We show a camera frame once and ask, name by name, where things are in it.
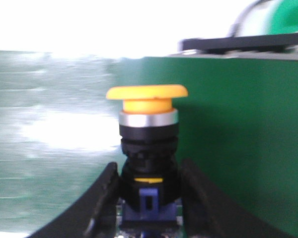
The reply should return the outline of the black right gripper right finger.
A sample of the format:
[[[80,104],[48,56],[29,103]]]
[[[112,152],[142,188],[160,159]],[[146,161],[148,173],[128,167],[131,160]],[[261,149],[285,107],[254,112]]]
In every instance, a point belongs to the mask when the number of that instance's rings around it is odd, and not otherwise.
[[[189,238],[286,238],[221,191],[191,159],[180,173],[183,222]]]

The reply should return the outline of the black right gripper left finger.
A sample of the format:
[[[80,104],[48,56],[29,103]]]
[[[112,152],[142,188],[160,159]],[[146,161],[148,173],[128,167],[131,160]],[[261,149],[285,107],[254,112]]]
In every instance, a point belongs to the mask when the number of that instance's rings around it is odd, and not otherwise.
[[[77,201],[29,237],[113,238],[118,186],[117,164],[111,162]]]

